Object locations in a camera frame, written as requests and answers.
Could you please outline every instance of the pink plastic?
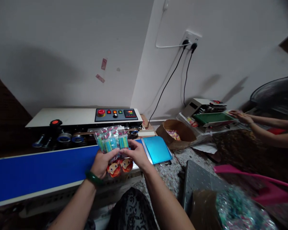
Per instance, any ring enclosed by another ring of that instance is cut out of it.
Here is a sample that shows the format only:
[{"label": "pink plastic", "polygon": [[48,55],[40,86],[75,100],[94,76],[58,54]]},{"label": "pink plastic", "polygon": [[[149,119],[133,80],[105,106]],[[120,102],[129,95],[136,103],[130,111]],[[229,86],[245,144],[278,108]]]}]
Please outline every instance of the pink plastic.
[{"label": "pink plastic", "polygon": [[242,175],[248,175],[248,176],[261,179],[265,183],[266,187],[260,189],[259,196],[253,197],[252,199],[257,201],[263,206],[278,204],[278,203],[288,203],[288,193],[280,189],[279,187],[275,186],[274,184],[271,184],[270,182],[284,185],[287,187],[288,187],[288,183],[285,183],[285,182],[282,182],[282,181],[279,181],[270,177],[262,176],[259,174],[251,174],[247,172],[242,172],[231,165],[215,166],[214,172],[215,173],[242,174]]}]

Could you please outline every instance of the power cord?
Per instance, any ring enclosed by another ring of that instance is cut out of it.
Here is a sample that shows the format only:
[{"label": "power cord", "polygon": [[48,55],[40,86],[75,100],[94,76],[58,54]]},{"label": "power cord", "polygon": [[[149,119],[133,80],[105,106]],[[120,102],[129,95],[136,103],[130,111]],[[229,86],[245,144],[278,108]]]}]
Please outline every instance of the power cord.
[{"label": "power cord", "polygon": [[177,67],[178,67],[178,64],[179,64],[179,62],[180,62],[180,59],[181,59],[181,57],[182,57],[182,54],[183,54],[183,52],[185,51],[187,45],[189,44],[189,40],[187,40],[187,39],[184,40],[182,44],[184,45],[184,47],[183,47],[183,50],[182,50],[181,55],[180,55],[180,57],[179,57],[178,63],[177,63],[177,65],[176,65],[176,67],[175,67],[173,73],[171,74],[170,78],[168,79],[167,83],[165,84],[165,86],[164,86],[164,88],[163,88],[163,90],[162,90],[162,92],[161,92],[161,95],[160,95],[160,97],[159,97],[159,100],[158,100],[158,102],[157,102],[156,108],[155,108],[154,112],[151,114],[150,119],[152,118],[153,114],[155,113],[155,111],[156,111],[156,109],[157,109],[157,107],[158,107],[158,104],[159,104],[159,101],[160,101],[161,96],[162,96],[162,94],[163,94],[163,91],[165,90],[167,84],[169,83],[171,77],[173,76],[175,70],[176,70]]},{"label": "power cord", "polygon": [[163,18],[163,15],[164,15],[165,11],[167,11],[167,8],[168,8],[168,7],[169,7],[169,1],[168,1],[168,0],[165,0],[165,1],[164,1],[164,5],[163,5],[163,12],[162,12],[161,19],[160,19],[159,26],[158,26],[158,30],[157,30],[157,35],[156,35],[156,40],[155,40],[155,46],[156,46],[157,48],[174,48],[174,47],[181,47],[181,46],[185,46],[185,45],[191,45],[192,43],[190,43],[190,42],[188,42],[188,44],[182,43],[182,45],[174,45],[174,46],[158,46],[158,45],[157,45],[157,39],[158,39],[158,35],[159,35],[159,30],[160,30],[162,18]]},{"label": "power cord", "polygon": [[192,46],[191,46],[192,52],[191,52],[191,56],[190,56],[189,63],[188,63],[185,86],[183,88],[183,104],[185,105],[185,107],[186,107],[186,104],[185,104],[185,91],[186,91],[186,83],[187,83],[187,78],[188,78],[188,70],[189,70],[189,65],[190,65],[190,61],[191,61],[191,58],[192,58],[192,54],[194,53],[196,48],[197,48],[197,43],[193,43]]}]

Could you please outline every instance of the white wall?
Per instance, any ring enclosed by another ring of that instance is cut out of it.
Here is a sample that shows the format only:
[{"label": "white wall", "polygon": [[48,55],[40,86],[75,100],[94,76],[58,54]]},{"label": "white wall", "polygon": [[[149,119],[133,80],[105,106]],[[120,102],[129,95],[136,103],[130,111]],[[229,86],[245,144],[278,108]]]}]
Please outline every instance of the white wall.
[{"label": "white wall", "polygon": [[129,107],[152,5],[0,0],[0,79],[31,115],[44,107]]},{"label": "white wall", "polygon": [[[147,117],[178,61],[176,57],[172,65],[178,48],[155,48],[163,3],[155,0],[153,5],[131,103]],[[178,44],[187,29],[203,37],[188,71],[187,102],[192,97],[215,98],[225,99],[230,109],[239,107],[263,83],[288,76],[288,55],[277,49],[288,36],[288,1],[171,0],[158,45]],[[183,54],[153,119],[175,117],[183,108],[189,57]]]}]

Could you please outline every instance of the electrical outlet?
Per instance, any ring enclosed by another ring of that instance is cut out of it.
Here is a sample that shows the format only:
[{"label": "electrical outlet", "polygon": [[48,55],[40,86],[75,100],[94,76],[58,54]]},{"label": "electrical outlet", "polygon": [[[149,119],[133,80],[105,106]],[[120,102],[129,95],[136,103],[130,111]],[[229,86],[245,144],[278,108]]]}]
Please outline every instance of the electrical outlet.
[{"label": "electrical outlet", "polygon": [[[183,41],[188,39],[190,43],[197,43],[197,45],[199,45],[199,43],[201,42],[202,37],[200,35],[194,34],[190,31],[186,31],[182,37],[182,40],[180,42],[180,45],[182,45]],[[191,49],[191,45],[188,45],[186,47],[187,50]]]}]

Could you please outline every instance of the human arm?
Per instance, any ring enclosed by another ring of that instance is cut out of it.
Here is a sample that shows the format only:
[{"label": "human arm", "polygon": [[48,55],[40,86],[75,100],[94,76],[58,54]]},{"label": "human arm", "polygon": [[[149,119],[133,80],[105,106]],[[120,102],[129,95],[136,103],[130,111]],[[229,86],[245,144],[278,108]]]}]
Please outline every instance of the human arm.
[{"label": "human arm", "polygon": [[[91,172],[100,179],[106,176],[106,170],[109,160],[118,153],[119,149],[114,149],[109,153],[103,154],[98,150]],[[90,213],[96,194],[95,185],[85,179],[76,193],[63,209],[63,211],[53,221],[49,230],[69,229],[82,230],[84,229],[87,217]]]},{"label": "human arm", "polygon": [[134,150],[121,149],[121,152],[131,157],[143,171],[153,210],[160,228],[174,230],[194,229],[184,209],[148,160],[143,145],[134,140],[128,140],[128,143]]},{"label": "human arm", "polygon": [[263,143],[274,147],[288,148],[288,134],[275,135],[269,131],[266,131],[255,124],[252,117],[244,113],[237,114],[237,118],[239,121],[248,124],[254,135]]},{"label": "human arm", "polygon": [[[238,114],[240,114],[241,112],[237,110],[231,110],[229,113],[237,117]],[[267,126],[271,126],[274,128],[288,129],[288,120],[281,120],[281,119],[268,118],[268,117],[259,117],[259,116],[250,115],[250,114],[245,114],[245,115],[252,118],[252,120],[258,124],[267,125]]]}]

